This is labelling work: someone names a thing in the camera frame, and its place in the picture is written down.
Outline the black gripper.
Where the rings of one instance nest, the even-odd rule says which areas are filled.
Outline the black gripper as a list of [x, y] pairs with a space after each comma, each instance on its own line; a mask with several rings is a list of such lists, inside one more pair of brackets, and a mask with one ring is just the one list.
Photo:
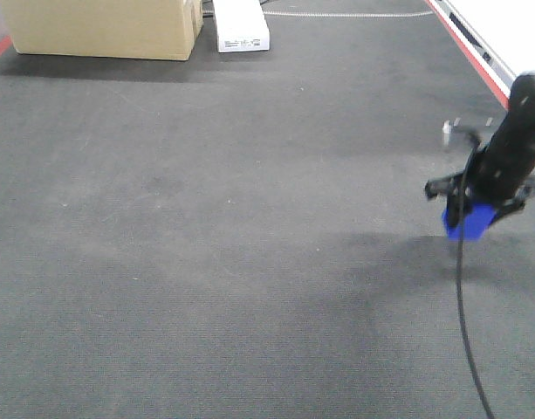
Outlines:
[[500, 220], [522, 211], [526, 202], [535, 197], [535, 174], [517, 178], [514, 175], [494, 175], [484, 180], [464, 170], [442, 178], [431, 179], [424, 186], [428, 200], [444, 196], [446, 207], [453, 207], [448, 224], [463, 227], [465, 213], [470, 213], [475, 203], [492, 206], [496, 211], [491, 226]]

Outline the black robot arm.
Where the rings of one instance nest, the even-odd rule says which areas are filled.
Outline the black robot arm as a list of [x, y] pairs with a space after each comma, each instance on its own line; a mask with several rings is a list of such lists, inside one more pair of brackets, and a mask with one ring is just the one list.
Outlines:
[[491, 224], [525, 207], [526, 199], [535, 194], [531, 177], [535, 169], [535, 72], [515, 78], [507, 114], [484, 147], [474, 128], [445, 121], [442, 132], [445, 142], [452, 134], [465, 134], [476, 148], [463, 171], [425, 185], [429, 200], [447, 197], [446, 228], [457, 228], [479, 205], [492, 209]]

